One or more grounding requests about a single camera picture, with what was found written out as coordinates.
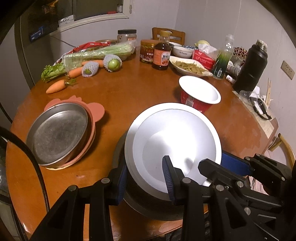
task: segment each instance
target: round metal tray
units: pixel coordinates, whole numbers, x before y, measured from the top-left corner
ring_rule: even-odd
[[[74,103],[55,105],[31,126],[26,144],[39,165],[59,167],[75,157],[87,140],[88,114]]]
[[[113,168],[120,161],[125,161],[124,144],[126,133],[119,139],[113,154]],[[140,214],[156,220],[174,221],[183,218],[184,206],[174,206],[171,201],[158,199],[141,189],[134,181],[128,171],[126,192],[124,194],[126,203]]]

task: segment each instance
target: window frame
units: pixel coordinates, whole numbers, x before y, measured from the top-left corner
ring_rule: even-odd
[[[68,23],[64,26],[58,27],[58,29],[56,31],[50,33],[50,35],[54,35],[56,33],[61,33],[66,30],[69,30],[69,29],[72,29],[72,28],[75,28],[75,27],[78,27],[78,26],[81,26],[84,24],[95,23],[95,22],[100,22],[100,21],[105,21],[105,20],[112,20],[112,19],[129,18],[130,3],[131,3],[131,0],[124,0],[123,1],[123,12],[122,13],[104,14],[104,15],[98,15],[98,16],[93,16],[93,17],[73,21],[72,23]]]

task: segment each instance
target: barcode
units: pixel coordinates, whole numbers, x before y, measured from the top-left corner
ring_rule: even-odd
[[[188,96],[185,105],[193,107],[194,98],[192,96]]]
[[[221,74],[222,74],[222,70],[219,70],[218,74],[217,74],[217,77],[219,78],[221,76]]]

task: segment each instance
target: black thermos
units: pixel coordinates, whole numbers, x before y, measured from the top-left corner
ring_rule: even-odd
[[[257,40],[248,51],[246,61],[242,66],[237,80],[233,85],[234,90],[253,91],[267,65],[267,44]]]

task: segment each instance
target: black jar lid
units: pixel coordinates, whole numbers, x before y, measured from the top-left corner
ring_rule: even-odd
[[[136,34],[136,29],[121,29],[117,31],[118,34]]]

